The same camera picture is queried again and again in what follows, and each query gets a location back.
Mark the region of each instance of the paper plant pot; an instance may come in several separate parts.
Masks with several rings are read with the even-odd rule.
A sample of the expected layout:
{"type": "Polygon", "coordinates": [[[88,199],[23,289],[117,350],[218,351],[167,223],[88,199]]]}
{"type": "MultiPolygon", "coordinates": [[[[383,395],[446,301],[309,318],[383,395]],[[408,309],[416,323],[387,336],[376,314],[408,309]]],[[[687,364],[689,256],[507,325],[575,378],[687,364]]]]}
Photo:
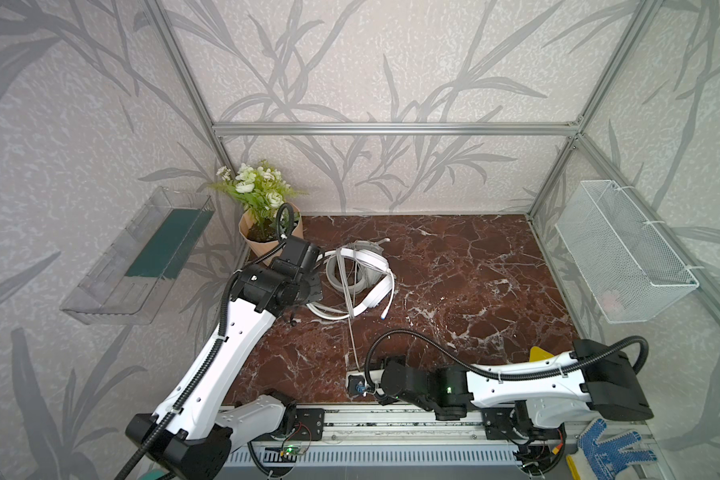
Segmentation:
{"type": "MultiPolygon", "coordinates": [[[[300,213],[296,206],[293,207],[293,210],[296,213],[300,213]]],[[[242,218],[240,218],[240,235],[242,235],[242,238],[245,239],[246,243],[248,243],[248,246],[251,247],[251,252],[253,252],[256,256],[259,256],[266,254],[271,249],[275,248],[277,246],[277,240],[273,240],[271,242],[254,242],[253,240],[248,240],[248,232],[250,232],[250,229],[253,228],[254,223],[255,222],[253,221],[253,216],[251,215],[250,210],[246,210],[246,212],[242,215],[242,218]]],[[[298,238],[304,238],[304,221],[301,216],[298,218],[298,224],[293,230],[292,235],[297,236],[298,238]]],[[[280,253],[282,253],[282,251],[279,251],[277,254],[270,256],[267,260],[264,260],[264,264],[269,265],[272,262],[272,259],[276,256],[280,256],[280,253]]]]}

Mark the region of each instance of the transparent plastic bin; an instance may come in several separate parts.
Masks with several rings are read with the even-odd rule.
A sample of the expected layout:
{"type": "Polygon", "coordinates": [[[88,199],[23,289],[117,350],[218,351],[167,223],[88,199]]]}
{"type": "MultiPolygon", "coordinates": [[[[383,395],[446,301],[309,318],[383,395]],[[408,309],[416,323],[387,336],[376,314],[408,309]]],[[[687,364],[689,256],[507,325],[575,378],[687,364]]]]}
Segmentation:
{"type": "Polygon", "coordinates": [[[699,286],[612,180],[581,182],[556,227],[610,323],[650,320],[699,286]]]}
{"type": "Polygon", "coordinates": [[[157,187],[61,310],[86,324],[152,323],[213,211],[209,195],[157,187]]]}

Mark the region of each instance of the white mesh basket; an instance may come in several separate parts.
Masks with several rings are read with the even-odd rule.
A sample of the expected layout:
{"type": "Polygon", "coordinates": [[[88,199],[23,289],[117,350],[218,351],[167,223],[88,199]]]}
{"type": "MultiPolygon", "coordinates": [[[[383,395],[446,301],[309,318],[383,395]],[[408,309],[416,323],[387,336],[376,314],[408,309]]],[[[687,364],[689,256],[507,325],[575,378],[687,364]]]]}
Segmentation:
{"type": "Polygon", "coordinates": [[[612,180],[581,182],[556,227],[610,323],[645,322],[699,285],[612,180]]]}

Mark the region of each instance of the marble surface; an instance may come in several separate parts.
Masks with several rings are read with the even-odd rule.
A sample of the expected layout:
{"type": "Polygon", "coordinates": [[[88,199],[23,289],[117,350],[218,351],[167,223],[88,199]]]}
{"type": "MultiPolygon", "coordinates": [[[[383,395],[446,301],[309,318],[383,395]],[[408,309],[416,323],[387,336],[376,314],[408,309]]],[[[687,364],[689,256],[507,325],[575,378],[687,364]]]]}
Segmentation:
{"type": "MultiPolygon", "coordinates": [[[[361,365],[370,344],[395,327],[422,332],[466,362],[524,362],[532,346],[560,353],[576,331],[525,218],[475,216],[311,216],[305,238],[326,249],[354,240],[392,241],[384,256],[397,277],[386,320],[380,306],[352,324],[361,365]]],[[[323,281],[324,303],[342,298],[323,281]]],[[[356,370],[345,320],[327,322],[307,308],[290,326],[278,319],[248,357],[225,403],[249,402],[277,389],[299,402],[346,402],[347,370],[356,370]]],[[[411,366],[451,363],[434,348],[393,336],[377,356],[405,354],[411,366]]]]}

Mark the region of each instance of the wallpaper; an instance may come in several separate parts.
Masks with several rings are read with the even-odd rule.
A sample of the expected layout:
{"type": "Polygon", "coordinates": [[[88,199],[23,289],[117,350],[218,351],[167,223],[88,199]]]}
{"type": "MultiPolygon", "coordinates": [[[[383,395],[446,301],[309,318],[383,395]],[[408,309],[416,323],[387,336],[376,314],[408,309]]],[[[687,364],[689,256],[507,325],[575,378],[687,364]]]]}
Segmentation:
{"type": "Polygon", "coordinates": [[[720,2],[662,8],[588,129],[720,283],[720,2]]]}
{"type": "Polygon", "coordinates": [[[156,186],[212,180],[198,125],[138,2],[0,2],[0,478],[112,478],[210,334],[244,248],[217,194],[151,325],[59,310],[156,186]]]}
{"type": "Polygon", "coordinates": [[[525,213],[562,137],[325,136],[227,141],[232,162],[269,159],[305,213],[525,213]]]}
{"type": "MultiPolygon", "coordinates": [[[[720,283],[720,2],[664,2],[587,134],[720,283]]],[[[554,229],[578,183],[598,178],[574,154],[534,225],[582,334],[650,342],[640,383],[675,477],[720,480],[717,322],[694,293],[648,322],[607,323],[554,229]]]]}
{"type": "Polygon", "coordinates": [[[163,4],[214,121],[568,121],[637,1],[163,4]]]}

